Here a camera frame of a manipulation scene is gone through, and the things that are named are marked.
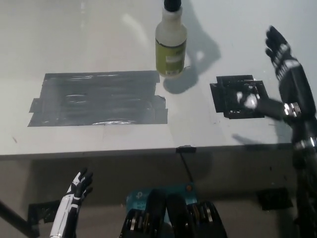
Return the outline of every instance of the silver metal part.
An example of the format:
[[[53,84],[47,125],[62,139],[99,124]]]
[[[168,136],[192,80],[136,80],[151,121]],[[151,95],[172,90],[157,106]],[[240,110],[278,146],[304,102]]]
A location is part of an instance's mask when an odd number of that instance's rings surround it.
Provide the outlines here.
[[[301,109],[297,103],[284,104],[285,115],[296,118],[300,115]]]
[[[138,229],[142,228],[142,222],[143,222],[143,218],[142,218],[142,216],[140,216],[139,223],[138,223]]]
[[[302,140],[295,144],[295,150],[303,150],[306,148],[314,148],[317,147],[317,138],[316,137],[310,137],[306,140]]]
[[[132,230],[132,231],[134,230],[135,222],[136,222],[136,218],[133,217],[133,219],[131,221],[131,228],[130,228],[130,230]]]
[[[207,207],[207,214],[208,214],[208,221],[212,222],[211,210],[209,207]]]

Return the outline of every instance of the yellow-green label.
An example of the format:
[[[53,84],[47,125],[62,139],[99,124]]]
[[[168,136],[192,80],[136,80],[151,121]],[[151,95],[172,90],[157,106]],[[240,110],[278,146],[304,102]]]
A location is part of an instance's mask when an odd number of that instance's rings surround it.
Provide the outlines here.
[[[178,75],[184,69],[186,41],[179,46],[165,46],[156,40],[157,71],[162,75]]]

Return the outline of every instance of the white robotic hand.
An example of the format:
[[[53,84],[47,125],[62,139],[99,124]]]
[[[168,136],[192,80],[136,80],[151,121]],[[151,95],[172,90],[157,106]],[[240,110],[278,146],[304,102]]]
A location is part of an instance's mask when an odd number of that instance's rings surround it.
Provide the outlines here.
[[[60,202],[55,216],[50,238],[75,238],[78,214],[82,202],[93,190],[93,173],[82,169],[69,186],[66,195]]]

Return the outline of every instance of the floor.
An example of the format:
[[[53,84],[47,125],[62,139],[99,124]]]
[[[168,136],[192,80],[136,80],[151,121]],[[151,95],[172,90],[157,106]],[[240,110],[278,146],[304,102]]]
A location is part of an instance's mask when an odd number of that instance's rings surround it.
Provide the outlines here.
[[[215,204],[230,238],[297,237],[295,210],[262,211],[255,191],[285,186],[295,180],[289,151],[227,151],[184,154],[200,200]],[[0,199],[23,218],[30,203],[60,199],[82,167],[94,172],[94,191],[80,212],[78,238],[118,237],[125,218],[126,195],[136,189],[188,182],[179,155],[1,161]],[[40,224],[49,237],[52,224]],[[23,238],[0,219],[8,238]]]

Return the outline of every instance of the white plastic bottle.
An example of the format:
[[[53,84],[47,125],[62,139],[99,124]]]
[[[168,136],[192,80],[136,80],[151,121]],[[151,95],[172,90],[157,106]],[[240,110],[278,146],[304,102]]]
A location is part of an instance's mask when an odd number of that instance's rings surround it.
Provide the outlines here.
[[[176,78],[184,69],[187,29],[182,24],[181,0],[165,0],[162,21],[156,28],[156,65],[165,78]]]

